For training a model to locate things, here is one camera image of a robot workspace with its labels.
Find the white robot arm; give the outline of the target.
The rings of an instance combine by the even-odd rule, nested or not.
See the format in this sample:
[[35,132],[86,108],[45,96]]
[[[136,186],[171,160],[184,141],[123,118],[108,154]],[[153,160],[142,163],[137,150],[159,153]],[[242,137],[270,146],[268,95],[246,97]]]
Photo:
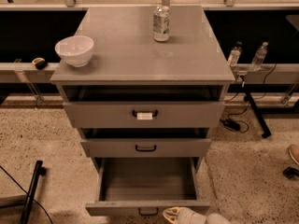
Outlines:
[[187,207],[164,209],[163,216],[171,224],[231,224],[229,220],[220,214],[212,213],[205,216]]

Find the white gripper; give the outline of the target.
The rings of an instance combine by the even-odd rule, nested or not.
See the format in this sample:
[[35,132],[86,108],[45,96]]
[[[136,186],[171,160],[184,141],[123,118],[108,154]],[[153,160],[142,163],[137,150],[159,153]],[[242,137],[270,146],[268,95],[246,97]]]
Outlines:
[[171,224],[206,224],[207,217],[190,208],[169,207],[163,210],[163,217]]

